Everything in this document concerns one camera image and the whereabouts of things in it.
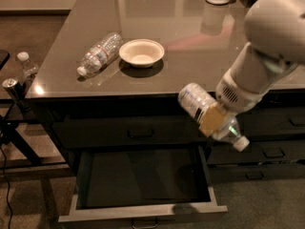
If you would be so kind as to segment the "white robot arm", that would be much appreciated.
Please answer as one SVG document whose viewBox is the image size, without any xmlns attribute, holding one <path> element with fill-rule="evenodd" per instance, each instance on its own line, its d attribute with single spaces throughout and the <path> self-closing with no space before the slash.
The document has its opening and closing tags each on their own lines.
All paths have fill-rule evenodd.
<svg viewBox="0 0 305 229">
<path fill-rule="evenodd" d="M 215 89 L 199 130 L 210 136 L 253 108 L 275 82 L 305 64 L 305 0 L 257 0 L 244 20 L 247 44 Z"/>
</svg>

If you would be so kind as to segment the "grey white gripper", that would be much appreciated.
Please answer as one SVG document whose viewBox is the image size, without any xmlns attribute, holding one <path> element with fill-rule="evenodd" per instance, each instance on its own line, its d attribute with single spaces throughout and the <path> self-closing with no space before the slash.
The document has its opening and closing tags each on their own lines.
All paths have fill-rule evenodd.
<svg viewBox="0 0 305 229">
<path fill-rule="evenodd" d="M 216 87 L 216 99 L 227 110 L 241 114 L 253 108 L 273 84 L 274 76 L 266 71 L 229 69 Z M 210 136 L 227 118 L 227 111 L 214 103 L 203 114 L 199 130 Z"/>
</svg>

